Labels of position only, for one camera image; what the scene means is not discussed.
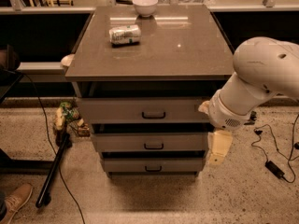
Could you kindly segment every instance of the table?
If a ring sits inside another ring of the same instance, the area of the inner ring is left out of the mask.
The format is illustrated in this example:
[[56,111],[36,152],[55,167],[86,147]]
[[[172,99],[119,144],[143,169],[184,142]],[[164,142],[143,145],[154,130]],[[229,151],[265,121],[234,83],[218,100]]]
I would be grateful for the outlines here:
[[[138,24],[141,40],[112,46],[112,27]],[[233,72],[232,52],[206,6],[98,7],[66,72],[108,176],[198,175],[213,130],[198,106]]]

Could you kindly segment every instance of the gray countertop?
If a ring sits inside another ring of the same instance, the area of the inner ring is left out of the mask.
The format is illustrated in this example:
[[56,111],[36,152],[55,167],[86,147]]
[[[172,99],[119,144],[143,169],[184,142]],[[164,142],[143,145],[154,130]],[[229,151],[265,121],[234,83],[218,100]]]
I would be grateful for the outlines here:
[[[112,46],[109,30],[138,24],[141,40]],[[206,6],[158,6],[149,18],[134,7],[98,7],[66,79],[194,80],[223,79],[233,73],[232,52]]]

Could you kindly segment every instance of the drawer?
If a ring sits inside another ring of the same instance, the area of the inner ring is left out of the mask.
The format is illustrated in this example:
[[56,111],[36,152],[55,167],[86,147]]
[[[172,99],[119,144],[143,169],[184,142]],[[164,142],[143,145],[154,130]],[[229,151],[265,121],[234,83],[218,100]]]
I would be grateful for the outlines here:
[[101,160],[102,168],[107,173],[188,173],[200,172],[205,166],[205,159],[164,159],[164,160]]
[[209,122],[206,114],[197,111],[201,103],[202,99],[192,97],[77,100],[80,114],[90,124]]
[[92,134],[97,152],[207,150],[207,133]]

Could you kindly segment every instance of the power cord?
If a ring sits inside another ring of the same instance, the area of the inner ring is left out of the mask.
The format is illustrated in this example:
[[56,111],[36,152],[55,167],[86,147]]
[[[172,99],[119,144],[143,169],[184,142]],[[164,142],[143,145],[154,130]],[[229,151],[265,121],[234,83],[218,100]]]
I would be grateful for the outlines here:
[[[56,155],[56,154],[57,154],[57,153],[56,153],[56,150],[55,150],[55,148],[54,148],[52,142],[50,141],[50,136],[49,136],[49,126],[48,126],[48,118],[47,118],[46,110],[45,110],[45,107],[43,106],[43,104],[42,104],[42,102],[41,102],[40,96],[39,96],[39,94],[38,94],[38,90],[37,90],[37,88],[36,88],[36,84],[33,82],[33,80],[32,80],[28,75],[26,75],[26,74],[24,74],[24,73],[21,73],[21,72],[15,72],[15,73],[20,73],[20,74],[26,76],[26,77],[30,80],[31,84],[33,85],[33,87],[34,87],[34,89],[35,89],[35,92],[36,92],[36,96],[37,96],[38,102],[39,102],[39,104],[40,104],[40,106],[41,106],[41,108],[42,108],[42,110],[43,110],[43,113],[44,113],[44,117],[45,117],[45,121],[46,121],[46,133],[47,133],[48,141],[49,141],[49,143],[50,143],[50,146],[51,146],[52,149],[53,149],[53,152],[54,152],[55,155]],[[78,210],[79,210],[79,212],[80,212],[80,215],[81,215],[83,224],[85,224],[85,219],[84,219],[82,210],[81,210],[81,208],[80,208],[80,205],[78,204],[78,201],[76,200],[76,198],[74,197],[74,195],[72,194],[72,192],[70,191],[70,189],[68,188],[68,186],[66,185],[66,182],[64,181],[64,177],[63,177],[63,174],[62,174],[62,171],[61,171],[60,166],[59,166],[58,168],[59,168],[59,175],[60,175],[60,177],[61,177],[61,179],[62,179],[62,181],[63,181],[63,183],[64,183],[64,186],[65,186],[67,192],[69,193],[69,195],[72,197],[73,201],[76,203],[76,205],[77,205],[77,207],[78,207]]]
[[[295,181],[295,179],[296,179],[296,174],[295,174],[294,170],[292,169],[290,162],[291,162],[291,161],[294,161],[294,160],[296,160],[296,159],[299,158],[299,156],[297,156],[297,157],[295,157],[295,158],[292,159],[292,153],[293,153],[293,149],[294,149],[295,126],[296,126],[296,123],[297,123],[297,120],[298,120],[298,119],[299,119],[299,114],[297,115],[297,117],[296,117],[296,119],[295,119],[295,122],[294,122],[294,124],[293,124],[293,126],[292,126],[292,149],[291,149],[291,153],[290,153],[289,158],[287,158],[286,155],[284,155],[283,153],[281,153],[281,152],[279,151],[277,139],[276,139],[276,137],[274,136],[273,131],[272,131],[272,128],[271,128],[271,126],[270,126],[269,124],[265,124],[265,125],[263,125],[263,126],[261,126],[261,127],[257,127],[257,128],[255,128],[255,129],[253,130],[253,131],[255,132],[255,134],[257,134],[257,135],[259,136],[259,140],[254,141],[251,145],[252,145],[253,147],[257,147],[257,148],[259,148],[259,149],[263,152],[263,154],[265,155],[265,157],[266,157],[265,167],[266,167],[268,170],[270,170],[270,172],[273,173],[277,178],[282,178],[283,180],[285,180],[285,181],[288,182],[288,183],[293,183],[293,182]],[[289,166],[289,168],[291,169],[292,174],[293,174],[293,180],[292,180],[292,181],[290,181],[290,180],[288,180],[287,178],[285,178],[284,173],[283,173],[283,172],[282,172],[282,171],[281,171],[281,170],[280,170],[280,169],[279,169],[279,168],[278,168],[272,161],[270,161],[270,160],[268,159],[268,155],[266,154],[265,150],[264,150],[262,147],[256,145],[257,143],[259,143],[259,142],[262,141],[262,133],[263,133],[263,131],[262,131],[261,129],[264,128],[264,127],[268,127],[268,128],[270,129],[270,133],[271,133],[271,135],[272,135],[272,137],[273,137],[274,144],[275,144],[275,147],[276,147],[276,149],[277,149],[277,152],[278,152],[282,157],[284,157],[284,158],[288,161],[288,166]]]

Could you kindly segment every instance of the cable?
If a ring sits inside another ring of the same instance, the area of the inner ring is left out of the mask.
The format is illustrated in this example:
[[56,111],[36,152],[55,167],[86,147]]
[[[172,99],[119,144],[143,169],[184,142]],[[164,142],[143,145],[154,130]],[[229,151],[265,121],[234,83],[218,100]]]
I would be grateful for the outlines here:
[[294,124],[293,124],[293,126],[292,126],[292,149],[291,149],[291,153],[290,153],[290,156],[289,156],[289,158],[287,158],[283,153],[281,153],[280,151],[279,151],[279,148],[278,148],[278,143],[277,143],[277,139],[276,139],[276,137],[274,136],[274,134],[273,134],[273,131],[272,131],[272,128],[271,128],[271,126],[269,125],[269,124],[265,124],[265,125],[263,125],[263,126],[261,126],[261,127],[258,127],[258,128],[255,128],[253,131],[255,132],[255,134],[257,134],[258,136],[259,136],[259,140],[257,140],[257,141],[254,141],[253,143],[251,143],[251,145],[253,146],[253,147],[257,147],[257,148],[259,148],[259,149],[261,149],[262,151],[263,151],[263,154],[265,155],[265,157],[266,157],[266,163],[265,163],[265,166],[267,166],[267,164],[269,163],[269,159],[268,159],[268,156],[267,156],[267,154],[266,154],[266,152],[264,151],[264,149],[262,148],[262,147],[259,147],[259,146],[256,146],[255,144],[256,143],[259,143],[259,142],[261,142],[261,140],[262,140],[262,137],[261,137],[261,134],[262,134],[262,128],[264,128],[264,127],[269,127],[269,129],[270,129],[270,133],[271,133],[271,135],[272,135],[272,137],[273,137],[273,140],[274,140],[274,143],[275,143],[275,147],[276,147],[276,149],[277,149],[277,152],[282,156],[282,157],[284,157],[287,161],[288,161],[288,166],[289,166],[289,168],[291,169],[291,171],[292,171],[292,174],[293,174],[293,180],[292,181],[290,181],[290,180],[288,180],[287,178],[285,178],[283,175],[281,175],[280,177],[281,178],[283,178],[286,182],[288,182],[288,183],[293,183],[294,181],[295,181],[295,179],[296,179],[296,174],[295,174],[295,172],[294,172],[294,170],[292,169],[292,167],[291,167],[291,164],[290,164],[290,161],[294,161],[294,160],[296,160],[297,158],[299,158],[299,156],[297,156],[297,157],[295,157],[295,158],[293,158],[292,159],[292,153],[293,153],[293,149],[294,149],[294,134],[295,134],[295,126],[296,126],[296,123],[297,123],[297,120],[299,119],[299,114],[297,115],[297,117],[296,117],[296,119],[295,119],[295,122],[294,122]]
[[[46,121],[46,132],[47,132],[48,141],[49,141],[50,146],[52,147],[52,149],[53,149],[53,151],[54,151],[54,153],[55,153],[55,155],[56,155],[57,153],[56,153],[56,150],[55,150],[55,148],[54,148],[54,145],[53,145],[52,142],[50,141],[49,126],[48,126],[48,118],[47,118],[46,110],[45,110],[45,107],[43,106],[43,104],[42,104],[42,102],[41,102],[40,96],[39,96],[39,94],[38,94],[38,90],[37,90],[37,88],[36,88],[36,84],[33,82],[33,80],[32,80],[28,75],[26,75],[26,74],[24,74],[24,73],[21,73],[21,72],[16,72],[16,73],[20,73],[20,74],[26,76],[26,77],[30,80],[31,84],[33,85],[33,87],[34,87],[34,89],[35,89],[35,92],[36,92],[36,96],[37,96],[38,102],[39,102],[39,104],[40,104],[40,106],[41,106],[41,108],[42,108],[42,110],[43,110],[43,113],[44,113],[44,117],[45,117],[45,121]],[[74,195],[72,194],[72,192],[70,191],[70,189],[68,188],[68,186],[66,185],[66,183],[65,183],[65,181],[64,181],[64,177],[63,177],[63,174],[62,174],[62,171],[61,171],[60,166],[59,166],[59,175],[60,175],[60,177],[61,177],[61,179],[62,179],[62,181],[63,181],[63,183],[64,183],[64,186],[65,186],[66,190],[68,191],[69,195],[72,197],[73,201],[74,201],[75,204],[77,205],[78,210],[79,210],[80,215],[81,215],[81,218],[82,218],[82,221],[83,221],[83,224],[85,224],[85,219],[84,219],[82,210],[81,210],[81,208],[80,208],[80,205],[78,204],[76,198],[74,197]]]

